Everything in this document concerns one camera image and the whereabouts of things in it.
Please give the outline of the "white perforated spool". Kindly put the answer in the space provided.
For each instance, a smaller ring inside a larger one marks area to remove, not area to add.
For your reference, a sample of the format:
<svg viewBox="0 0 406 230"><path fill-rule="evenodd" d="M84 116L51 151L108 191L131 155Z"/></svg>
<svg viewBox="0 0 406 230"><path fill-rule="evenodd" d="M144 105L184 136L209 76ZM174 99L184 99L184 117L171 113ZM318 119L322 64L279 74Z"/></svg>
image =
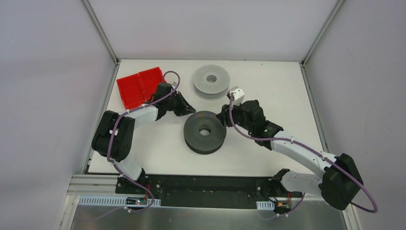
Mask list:
<svg viewBox="0 0 406 230"><path fill-rule="evenodd" d="M230 75L218 65L205 65L192 75L195 93L204 100L215 101L223 98L230 85Z"/></svg>

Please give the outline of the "dark grey spool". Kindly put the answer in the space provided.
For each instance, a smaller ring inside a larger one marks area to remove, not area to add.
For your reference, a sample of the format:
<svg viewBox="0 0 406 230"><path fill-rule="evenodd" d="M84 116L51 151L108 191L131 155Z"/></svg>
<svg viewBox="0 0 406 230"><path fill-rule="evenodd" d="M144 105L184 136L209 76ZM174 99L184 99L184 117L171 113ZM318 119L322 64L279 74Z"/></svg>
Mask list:
<svg viewBox="0 0 406 230"><path fill-rule="evenodd" d="M186 145L195 153L212 154L219 150L226 138L226 127L210 111L191 115L183 127Z"/></svg>

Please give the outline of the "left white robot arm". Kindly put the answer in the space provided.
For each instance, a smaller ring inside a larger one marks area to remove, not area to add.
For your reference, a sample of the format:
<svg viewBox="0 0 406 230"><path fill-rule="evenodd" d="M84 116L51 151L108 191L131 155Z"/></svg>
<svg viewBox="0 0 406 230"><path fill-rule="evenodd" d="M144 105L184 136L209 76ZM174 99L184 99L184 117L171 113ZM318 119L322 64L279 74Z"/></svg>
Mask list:
<svg viewBox="0 0 406 230"><path fill-rule="evenodd" d="M141 178L145 170L129 157L135 129L158 121L167 112L175 116L193 114L196 110L184 99L176 87L161 82L156 92L141 106L123 114L107 110L103 113L93 136L91 148L112 163L128 181L128 188L135 194L145 190Z"/></svg>

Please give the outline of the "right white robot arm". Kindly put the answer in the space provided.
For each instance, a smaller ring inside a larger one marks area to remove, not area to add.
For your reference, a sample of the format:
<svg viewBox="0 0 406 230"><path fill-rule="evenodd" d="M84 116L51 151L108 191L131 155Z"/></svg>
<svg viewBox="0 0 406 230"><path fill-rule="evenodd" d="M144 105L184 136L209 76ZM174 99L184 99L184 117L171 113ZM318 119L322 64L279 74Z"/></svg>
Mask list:
<svg viewBox="0 0 406 230"><path fill-rule="evenodd" d="M322 197L338 210L345 210L352 203L364 183L353 158L345 153L339 156L316 150L294 139L281 126L266 120L257 100L240 105L223 105L216 115L222 125L241 128L248 133L245 137L258 145L281 153L300 163L311 171L298 173L282 169L272 179L272 191L277 196L288 192L302 192Z"/></svg>

